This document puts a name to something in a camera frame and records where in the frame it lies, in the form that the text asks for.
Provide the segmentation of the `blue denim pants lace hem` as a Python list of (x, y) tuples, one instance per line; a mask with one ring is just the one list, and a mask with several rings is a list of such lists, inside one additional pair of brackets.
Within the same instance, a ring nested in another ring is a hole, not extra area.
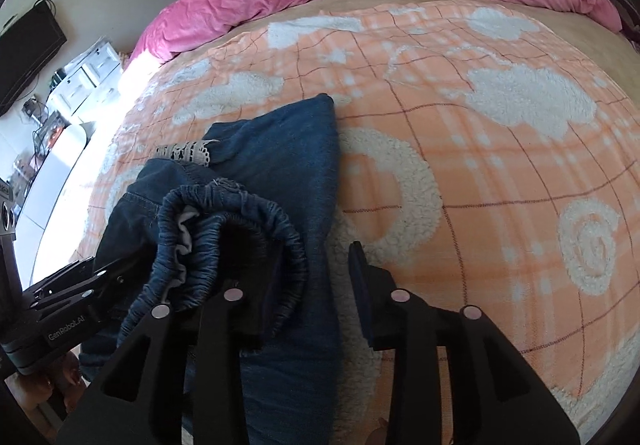
[(93, 380), (158, 304), (196, 309), (236, 288), (250, 301), (241, 354), (250, 443), (328, 443), (342, 361), (326, 261), (339, 166), (326, 94), (215, 123), (189, 150), (160, 147), (114, 206), (94, 264), (145, 246), (156, 259), (82, 344), (82, 375)]

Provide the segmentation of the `orange bear plush blanket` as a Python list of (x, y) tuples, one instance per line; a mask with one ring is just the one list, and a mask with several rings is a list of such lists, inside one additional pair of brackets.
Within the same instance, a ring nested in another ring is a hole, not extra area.
[(578, 15), (329, 0), (178, 56), (87, 177), (98, 246), (155, 147), (318, 93), (335, 104), (348, 244), (453, 309), (486, 309), (590, 443), (639, 366), (639, 58)]

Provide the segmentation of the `white drawer cabinet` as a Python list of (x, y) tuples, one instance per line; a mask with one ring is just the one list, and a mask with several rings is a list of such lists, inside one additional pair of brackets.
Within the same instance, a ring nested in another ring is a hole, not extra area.
[(122, 60), (107, 38), (100, 38), (62, 71), (46, 105), (71, 124), (96, 121), (102, 107), (118, 97)]

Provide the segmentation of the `black wall television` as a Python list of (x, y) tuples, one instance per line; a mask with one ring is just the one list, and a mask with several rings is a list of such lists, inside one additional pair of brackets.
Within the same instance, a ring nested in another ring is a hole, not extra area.
[(67, 38), (55, 17), (51, 0), (36, 1), (1, 35), (1, 114), (6, 114), (23, 95), (44, 66), (58, 53)]

